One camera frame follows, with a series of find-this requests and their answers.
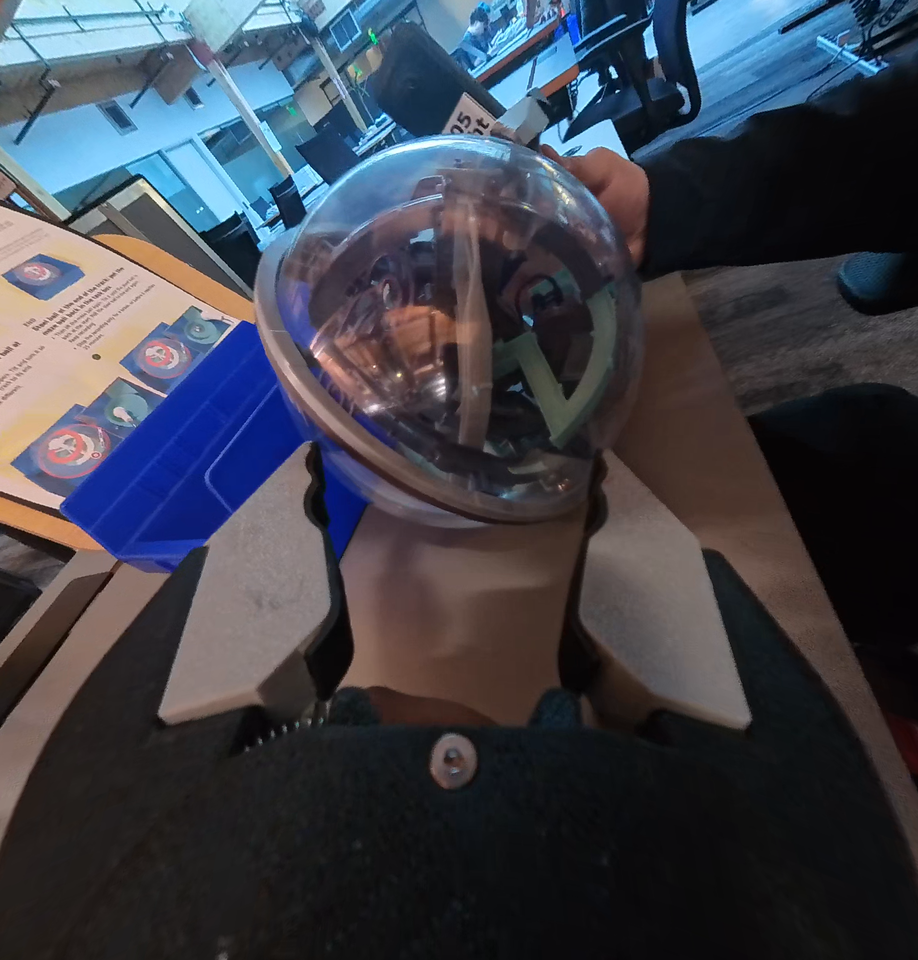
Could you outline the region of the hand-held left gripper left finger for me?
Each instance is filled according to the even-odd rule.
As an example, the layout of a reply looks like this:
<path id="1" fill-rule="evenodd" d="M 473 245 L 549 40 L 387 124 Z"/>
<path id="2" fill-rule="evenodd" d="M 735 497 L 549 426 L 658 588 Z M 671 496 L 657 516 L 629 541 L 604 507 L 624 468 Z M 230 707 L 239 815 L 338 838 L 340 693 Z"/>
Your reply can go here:
<path id="1" fill-rule="evenodd" d="M 321 453 L 302 444 L 204 548 L 158 716 L 250 708 L 299 721 L 335 693 L 354 641 L 327 531 Z"/>

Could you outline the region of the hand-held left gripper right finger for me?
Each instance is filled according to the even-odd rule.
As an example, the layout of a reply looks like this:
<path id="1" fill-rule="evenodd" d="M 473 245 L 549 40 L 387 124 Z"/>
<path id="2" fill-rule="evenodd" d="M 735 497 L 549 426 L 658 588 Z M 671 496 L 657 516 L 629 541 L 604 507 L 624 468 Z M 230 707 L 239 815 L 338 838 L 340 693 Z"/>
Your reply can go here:
<path id="1" fill-rule="evenodd" d="M 617 458 L 601 458 L 570 589 L 561 677 L 604 727 L 669 712 L 743 732 L 753 714 L 703 549 Z"/>

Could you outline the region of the clear plastic maze ball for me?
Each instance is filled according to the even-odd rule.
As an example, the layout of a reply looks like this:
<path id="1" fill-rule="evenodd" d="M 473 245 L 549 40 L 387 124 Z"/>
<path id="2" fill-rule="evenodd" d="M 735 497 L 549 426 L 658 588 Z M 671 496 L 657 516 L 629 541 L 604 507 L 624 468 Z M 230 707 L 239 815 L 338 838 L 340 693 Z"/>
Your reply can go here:
<path id="1" fill-rule="evenodd" d="M 641 375 L 627 241 L 560 163 L 439 134 L 341 176 L 262 254 L 254 318 L 336 481 L 433 525 L 586 504 Z"/>

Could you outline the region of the person's right forearm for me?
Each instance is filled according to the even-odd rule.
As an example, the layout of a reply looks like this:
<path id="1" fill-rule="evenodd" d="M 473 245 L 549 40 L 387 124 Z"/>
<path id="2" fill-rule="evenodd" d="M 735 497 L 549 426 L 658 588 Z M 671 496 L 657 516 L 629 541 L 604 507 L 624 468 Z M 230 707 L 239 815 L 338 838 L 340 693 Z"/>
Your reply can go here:
<path id="1" fill-rule="evenodd" d="M 642 270 L 918 253 L 918 57 L 648 158 Z"/>

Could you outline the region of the person's right hand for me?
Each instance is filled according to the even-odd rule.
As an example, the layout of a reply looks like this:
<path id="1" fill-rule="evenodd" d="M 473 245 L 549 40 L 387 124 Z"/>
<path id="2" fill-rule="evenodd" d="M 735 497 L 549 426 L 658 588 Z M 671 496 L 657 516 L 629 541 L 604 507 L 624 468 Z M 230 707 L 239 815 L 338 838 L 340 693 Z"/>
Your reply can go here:
<path id="1" fill-rule="evenodd" d="M 647 240 L 650 187 L 645 171 L 619 153 L 595 148 L 566 157 L 551 146 L 541 152 L 579 180 L 623 235 L 634 265 L 642 265 Z"/>

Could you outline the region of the orange-edged desk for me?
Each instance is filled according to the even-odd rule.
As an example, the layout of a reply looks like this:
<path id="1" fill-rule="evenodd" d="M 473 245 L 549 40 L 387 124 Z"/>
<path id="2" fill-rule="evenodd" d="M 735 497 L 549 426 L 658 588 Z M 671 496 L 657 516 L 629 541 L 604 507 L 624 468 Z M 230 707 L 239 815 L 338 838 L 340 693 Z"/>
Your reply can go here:
<path id="1" fill-rule="evenodd" d="M 548 31 L 475 68 L 472 76 L 501 104 L 511 106 L 531 92 L 553 97 L 580 77 L 580 66 L 570 34 Z"/>

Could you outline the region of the blue plastic bin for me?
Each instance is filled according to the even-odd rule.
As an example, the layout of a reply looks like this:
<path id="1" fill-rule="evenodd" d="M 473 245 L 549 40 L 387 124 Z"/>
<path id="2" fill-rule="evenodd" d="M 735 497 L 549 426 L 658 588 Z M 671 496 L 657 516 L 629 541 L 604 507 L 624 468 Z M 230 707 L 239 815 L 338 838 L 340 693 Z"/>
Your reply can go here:
<path id="1" fill-rule="evenodd" d="M 313 438 L 243 321 L 59 511 L 120 562 L 170 573 Z"/>

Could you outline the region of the black office chair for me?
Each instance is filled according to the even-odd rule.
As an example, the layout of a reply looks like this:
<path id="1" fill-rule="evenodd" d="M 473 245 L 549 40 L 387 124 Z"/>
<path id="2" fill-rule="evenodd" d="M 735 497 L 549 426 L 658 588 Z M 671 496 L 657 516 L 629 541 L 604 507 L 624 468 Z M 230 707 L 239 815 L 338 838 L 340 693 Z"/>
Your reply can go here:
<path id="1" fill-rule="evenodd" d="M 662 135 L 692 123 L 702 106 L 687 32 L 687 1 L 581 1 L 581 73 L 599 87 L 571 120 L 570 141 L 609 122 L 633 154 Z"/>

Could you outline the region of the person's leg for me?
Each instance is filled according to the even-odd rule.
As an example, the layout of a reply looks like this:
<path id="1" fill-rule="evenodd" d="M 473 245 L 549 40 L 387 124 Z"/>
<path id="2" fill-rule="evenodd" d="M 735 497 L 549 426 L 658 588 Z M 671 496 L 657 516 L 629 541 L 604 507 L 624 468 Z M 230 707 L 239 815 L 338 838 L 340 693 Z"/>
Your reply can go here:
<path id="1" fill-rule="evenodd" d="M 918 395 L 827 390 L 748 419 L 849 640 L 918 644 Z"/>

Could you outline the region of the teal shoe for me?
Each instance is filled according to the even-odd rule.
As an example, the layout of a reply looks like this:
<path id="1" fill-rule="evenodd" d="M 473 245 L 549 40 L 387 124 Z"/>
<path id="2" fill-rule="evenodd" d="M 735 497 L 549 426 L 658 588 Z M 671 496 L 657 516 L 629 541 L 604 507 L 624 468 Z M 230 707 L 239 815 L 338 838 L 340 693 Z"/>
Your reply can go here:
<path id="1" fill-rule="evenodd" d="M 904 253 L 862 252 L 849 257 L 837 273 L 837 289 L 848 306 L 867 316 L 907 308 Z"/>

